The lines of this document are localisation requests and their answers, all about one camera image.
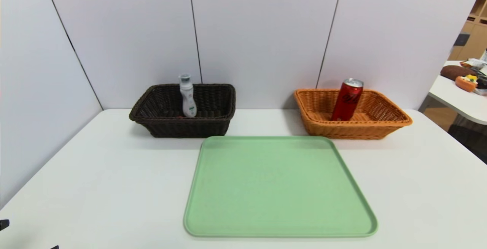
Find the white desk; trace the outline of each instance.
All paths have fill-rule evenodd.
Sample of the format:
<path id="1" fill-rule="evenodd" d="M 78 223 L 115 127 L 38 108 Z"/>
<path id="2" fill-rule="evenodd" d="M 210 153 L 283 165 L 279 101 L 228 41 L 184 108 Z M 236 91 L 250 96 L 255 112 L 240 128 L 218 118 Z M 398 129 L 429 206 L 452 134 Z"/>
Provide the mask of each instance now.
<path id="1" fill-rule="evenodd" d="M 446 61 L 445 65 L 460 65 L 460 61 Z M 487 97 L 467 92 L 455 82 L 438 75 L 428 94 L 440 103 L 452 108 L 470 121 L 487 125 Z M 426 109 L 427 101 L 421 110 Z"/>
<path id="2" fill-rule="evenodd" d="M 487 166 L 423 114 L 383 140 L 334 140 L 379 230 L 368 238 L 195 238 L 183 228 L 202 139 L 100 113 L 0 211 L 2 249 L 487 247 Z M 295 110 L 237 110 L 227 135 L 304 135 Z"/>

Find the bread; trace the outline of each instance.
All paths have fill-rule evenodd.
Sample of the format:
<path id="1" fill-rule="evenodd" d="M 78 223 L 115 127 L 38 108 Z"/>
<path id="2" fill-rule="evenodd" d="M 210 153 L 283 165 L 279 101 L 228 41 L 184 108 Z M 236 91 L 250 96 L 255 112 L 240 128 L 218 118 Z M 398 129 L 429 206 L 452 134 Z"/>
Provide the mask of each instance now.
<path id="1" fill-rule="evenodd" d="M 459 67 L 458 65 L 447 65 L 441 69 L 440 75 L 455 81 L 458 76 L 476 75 L 476 73 L 471 69 Z"/>

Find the green tray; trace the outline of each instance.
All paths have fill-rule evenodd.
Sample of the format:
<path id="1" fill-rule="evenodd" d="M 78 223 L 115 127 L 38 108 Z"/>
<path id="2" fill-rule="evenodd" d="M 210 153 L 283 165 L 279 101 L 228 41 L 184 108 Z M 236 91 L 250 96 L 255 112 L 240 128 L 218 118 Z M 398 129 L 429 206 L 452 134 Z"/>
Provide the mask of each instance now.
<path id="1" fill-rule="evenodd" d="M 214 136 L 201 145 L 184 216 L 204 237 L 364 237 L 377 220 L 320 136 Z"/>

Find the soda can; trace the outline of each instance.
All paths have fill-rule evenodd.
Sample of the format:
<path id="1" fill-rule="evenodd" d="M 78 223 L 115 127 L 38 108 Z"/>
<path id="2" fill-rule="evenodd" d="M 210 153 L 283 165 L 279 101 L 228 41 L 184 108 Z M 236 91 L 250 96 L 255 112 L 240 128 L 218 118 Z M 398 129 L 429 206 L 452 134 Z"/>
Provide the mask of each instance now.
<path id="1" fill-rule="evenodd" d="M 363 81 L 352 78 L 343 81 L 336 99 L 332 121 L 349 121 L 352 118 L 363 88 Z"/>

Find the white bottle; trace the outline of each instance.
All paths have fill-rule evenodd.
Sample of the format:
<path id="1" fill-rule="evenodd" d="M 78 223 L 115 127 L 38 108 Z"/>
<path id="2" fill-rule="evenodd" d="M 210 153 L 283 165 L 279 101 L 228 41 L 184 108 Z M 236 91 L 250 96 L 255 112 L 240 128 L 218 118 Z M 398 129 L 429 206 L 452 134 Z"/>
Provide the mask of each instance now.
<path id="1" fill-rule="evenodd" d="M 190 78 L 189 74 L 179 76 L 179 90 L 183 95 L 183 113 L 186 117 L 193 118 L 196 116 L 196 104 L 193 99 L 193 83 Z"/>

